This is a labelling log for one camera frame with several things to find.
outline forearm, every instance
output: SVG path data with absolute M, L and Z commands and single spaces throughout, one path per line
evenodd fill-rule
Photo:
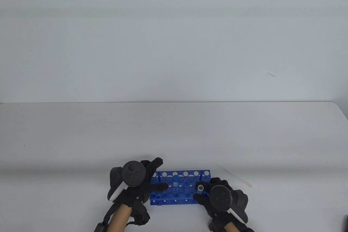
M 232 222 L 224 226 L 224 229 L 226 232 L 240 232 Z
M 122 204 L 112 216 L 107 232 L 123 232 L 126 228 L 131 212 L 132 209 L 130 207 Z

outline finger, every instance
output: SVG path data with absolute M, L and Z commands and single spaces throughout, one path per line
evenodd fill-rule
M 211 178 L 211 180 L 209 181 L 210 183 L 214 184 L 214 185 L 219 185 L 221 184 L 221 179 L 216 177 L 216 178 Z
M 231 186 L 229 185 L 229 183 L 227 182 L 227 180 L 223 180 L 221 181 L 221 184 L 225 187 L 227 187 L 230 191 L 232 191 L 233 189 L 231 188 Z
M 160 157 L 155 158 L 149 164 L 147 164 L 146 168 L 146 177 L 150 180 L 153 174 L 156 172 L 156 169 L 163 164 L 163 159 Z
M 142 160 L 142 161 L 140 161 L 140 163 L 143 164 L 144 167 L 146 167 L 150 163 L 150 161 L 149 160 Z
M 151 184 L 150 190 L 151 192 L 163 192 L 164 190 L 168 189 L 167 183 L 157 183 L 157 184 Z
M 215 184 L 211 184 L 211 183 L 204 182 L 204 181 L 199 181 L 196 183 L 195 188 L 197 189 L 199 185 L 203 185 L 203 187 L 204 187 L 203 191 L 206 191 L 208 193 L 215 186 Z
M 202 206 L 206 206 L 210 203 L 209 197 L 202 196 L 201 194 L 194 194 L 194 200 Z

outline plastic tube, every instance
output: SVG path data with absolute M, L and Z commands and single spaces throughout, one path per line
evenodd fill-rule
M 198 187 L 197 187 L 197 194 L 202 194 L 203 190 L 204 190 L 203 185 L 198 185 Z
M 174 191 L 178 190 L 179 180 L 180 180 L 180 178 L 178 175 L 173 176 L 173 189 L 174 189 Z

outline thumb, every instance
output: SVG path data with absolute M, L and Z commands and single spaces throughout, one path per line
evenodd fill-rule
M 201 194 L 194 194 L 194 200 L 203 206 L 206 206 L 207 204 L 210 203 L 209 197 L 202 196 Z
M 157 184 L 151 184 L 150 190 L 151 192 L 163 192 L 164 190 L 168 189 L 167 183 L 157 183 Z

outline white wall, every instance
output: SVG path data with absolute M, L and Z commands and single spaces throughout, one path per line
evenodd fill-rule
M 0 102 L 329 100 L 348 115 L 347 39 L 348 0 L 0 0 Z

